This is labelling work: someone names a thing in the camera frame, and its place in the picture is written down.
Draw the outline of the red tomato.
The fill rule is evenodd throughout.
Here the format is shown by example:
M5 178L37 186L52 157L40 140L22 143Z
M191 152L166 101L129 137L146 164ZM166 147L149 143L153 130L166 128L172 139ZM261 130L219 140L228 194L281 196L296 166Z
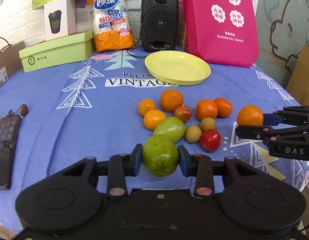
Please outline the red tomato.
M208 129L202 133L199 142L207 152L215 152L221 145L221 136L215 129Z

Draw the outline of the rough green guava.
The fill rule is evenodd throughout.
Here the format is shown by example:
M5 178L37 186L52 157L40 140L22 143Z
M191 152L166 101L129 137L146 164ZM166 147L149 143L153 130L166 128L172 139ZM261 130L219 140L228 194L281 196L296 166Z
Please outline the rough green guava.
M142 161L151 174L164 177L175 172L179 153L175 144L166 135L155 134L143 145Z

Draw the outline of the smooth green tomato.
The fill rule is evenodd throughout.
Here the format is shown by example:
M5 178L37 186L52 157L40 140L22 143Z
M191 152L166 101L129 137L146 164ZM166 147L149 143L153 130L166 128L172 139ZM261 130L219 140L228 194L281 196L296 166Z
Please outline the smooth green tomato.
M186 126L178 118L171 116L161 121L154 129L153 135L163 134L174 144L180 141L185 134Z

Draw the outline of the red apple-like fruit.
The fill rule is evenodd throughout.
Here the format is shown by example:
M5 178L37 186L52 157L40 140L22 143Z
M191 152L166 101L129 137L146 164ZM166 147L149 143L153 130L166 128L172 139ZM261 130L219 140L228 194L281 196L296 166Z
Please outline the red apple-like fruit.
M192 117L192 110L185 105L178 105L173 110L173 116L186 123Z

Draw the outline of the yellow-orange tangerine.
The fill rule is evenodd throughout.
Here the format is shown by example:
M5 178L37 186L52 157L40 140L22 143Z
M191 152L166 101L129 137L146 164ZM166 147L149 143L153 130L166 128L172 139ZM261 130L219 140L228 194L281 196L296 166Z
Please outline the yellow-orange tangerine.
M149 130L154 130L158 124L166 118L164 112L160 110L150 110L144 115L143 123L145 127Z

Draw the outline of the small orange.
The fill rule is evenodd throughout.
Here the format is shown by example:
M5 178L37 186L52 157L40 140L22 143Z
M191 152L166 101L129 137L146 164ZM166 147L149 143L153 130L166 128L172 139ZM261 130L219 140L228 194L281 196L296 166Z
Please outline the small orange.
M156 109L156 105L151 99L143 99L138 104L138 112L141 116L154 109Z

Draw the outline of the large orange back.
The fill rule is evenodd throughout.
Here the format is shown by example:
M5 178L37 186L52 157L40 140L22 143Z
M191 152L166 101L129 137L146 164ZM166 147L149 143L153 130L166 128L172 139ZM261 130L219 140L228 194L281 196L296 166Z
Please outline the large orange back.
M167 112L173 112L183 102L183 94L179 90L167 89L160 95L160 105Z

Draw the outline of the yellow plastic plate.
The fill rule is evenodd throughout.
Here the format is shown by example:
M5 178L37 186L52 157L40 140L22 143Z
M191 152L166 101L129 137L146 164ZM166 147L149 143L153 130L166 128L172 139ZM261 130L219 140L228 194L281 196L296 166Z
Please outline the yellow plastic plate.
M156 79L178 86L202 83L210 74L210 66L197 56L182 51L158 51L149 54L144 64Z

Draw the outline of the brown cardboard right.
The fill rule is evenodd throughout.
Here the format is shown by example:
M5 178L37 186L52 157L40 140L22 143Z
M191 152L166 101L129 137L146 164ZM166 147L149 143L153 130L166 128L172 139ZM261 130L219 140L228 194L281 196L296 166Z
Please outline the brown cardboard right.
M306 45L303 45L286 90L301 105L309 105L309 47Z

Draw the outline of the blue printed tablecloth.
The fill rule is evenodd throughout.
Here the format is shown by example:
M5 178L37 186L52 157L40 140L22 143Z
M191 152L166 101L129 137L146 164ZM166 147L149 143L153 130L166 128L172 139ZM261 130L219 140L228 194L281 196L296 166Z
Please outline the blue printed tablecloth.
M138 104L149 98L159 105L160 95L171 85L153 78L144 58L140 49L95 54L87 61L28 73L20 70L5 82L0 88L0 117L21 104L28 106L28 114L18 133L11 188L0 190L1 225L22 229L15 200L23 189L85 157L102 161L130 153L152 135ZM190 108L216 98L233 106L228 118L216 120L222 140L210 157L233 156L303 190L309 180L308 162L271 157L262 142L235 134L242 107L254 105L271 113L294 106L296 100L257 66L211 64L210 68L210 76L199 85L178 87Z

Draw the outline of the pink tote bag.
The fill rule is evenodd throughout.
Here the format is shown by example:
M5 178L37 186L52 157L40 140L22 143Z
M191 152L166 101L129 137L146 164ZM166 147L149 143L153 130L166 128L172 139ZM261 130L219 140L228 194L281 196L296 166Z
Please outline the pink tote bag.
M249 68L259 57L251 0L183 0L188 52L212 64Z

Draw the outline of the dried red date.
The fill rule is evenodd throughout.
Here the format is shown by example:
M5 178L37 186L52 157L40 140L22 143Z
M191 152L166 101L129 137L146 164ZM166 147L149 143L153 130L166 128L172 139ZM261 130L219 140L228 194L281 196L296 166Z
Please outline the dried red date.
M20 107L13 111L10 109L7 113L7 117L13 116L13 115L20 115L22 118L25 117L28 114L28 106L26 104L21 104Z

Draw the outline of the light green shoe box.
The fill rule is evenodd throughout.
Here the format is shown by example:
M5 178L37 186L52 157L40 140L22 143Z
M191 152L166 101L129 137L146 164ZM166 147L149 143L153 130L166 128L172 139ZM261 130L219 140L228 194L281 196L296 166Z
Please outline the light green shoe box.
M85 61L95 52L93 31L41 42L19 51L24 72Z

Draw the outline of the orange paper cup package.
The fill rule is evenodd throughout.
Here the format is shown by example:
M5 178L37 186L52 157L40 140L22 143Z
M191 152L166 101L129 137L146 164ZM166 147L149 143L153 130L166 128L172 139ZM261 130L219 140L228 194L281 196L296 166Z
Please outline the orange paper cup package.
M135 46L126 0L86 0L93 7L93 39L97 52Z

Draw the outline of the brown cardboard box left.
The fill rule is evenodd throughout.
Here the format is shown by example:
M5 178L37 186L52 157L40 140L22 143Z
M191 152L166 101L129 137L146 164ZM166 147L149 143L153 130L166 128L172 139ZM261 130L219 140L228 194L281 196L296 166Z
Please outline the brown cardboard box left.
M22 68L19 51L24 48L21 41L0 53L0 87Z

